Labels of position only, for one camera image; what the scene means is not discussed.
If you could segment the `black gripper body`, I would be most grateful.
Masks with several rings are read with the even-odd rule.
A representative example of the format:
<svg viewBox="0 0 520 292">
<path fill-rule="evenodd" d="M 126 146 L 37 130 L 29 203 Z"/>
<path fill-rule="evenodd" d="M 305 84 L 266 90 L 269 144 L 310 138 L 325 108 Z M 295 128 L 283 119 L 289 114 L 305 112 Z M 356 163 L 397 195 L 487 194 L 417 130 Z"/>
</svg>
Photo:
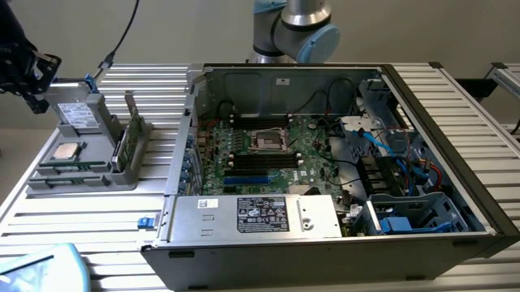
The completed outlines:
<svg viewBox="0 0 520 292">
<path fill-rule="evenodd" d="M 32 96 L 35 51 L 36 46 L 27 40 L 1 39 L 1 93 Z"/>
</svg>

